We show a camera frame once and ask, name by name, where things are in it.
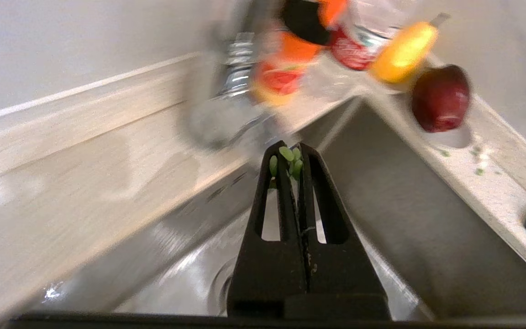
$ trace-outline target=chrome faucet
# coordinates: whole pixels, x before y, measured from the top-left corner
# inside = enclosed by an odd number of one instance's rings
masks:
[[[263,32],[281,4],[282,0],[215,0],[189,88],[188,130],[200,145],[238,146],[262,156],[284,138],[267,106],[249,90]]]

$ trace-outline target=stainless steel sink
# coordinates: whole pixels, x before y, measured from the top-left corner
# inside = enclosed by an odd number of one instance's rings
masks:
[[[359,104],[344,125],[337,123],[350,113],[349,103],[301,136],[321,149],[394,319],[526,318],[524,260],[366,103]],[[241,168],[155,227],[51,284],[33,308],[224,314],[256,179]],[[276,222],[268,202],[264,239],[278,237]]]

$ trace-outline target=countertop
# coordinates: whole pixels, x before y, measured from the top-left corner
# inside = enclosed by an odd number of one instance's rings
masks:
[[[349,96],[370,102],[526,260],[526,189],[511,177],[508,163],[491,160],[477,175],[473,144],[431,144],[406,99],[384,92],[363,73],[351,74],[358,85]],[[300,93],[276,114],[296,133],[346,98],[325,102]],[[474,102],[466,124],[474,133],[493,131],[492,120],[476,118],[495,114]],[[232,149],[194,147],[180,129],[184,111],[184,103],[172,106],[0,175],[0,318],[247,162]]]

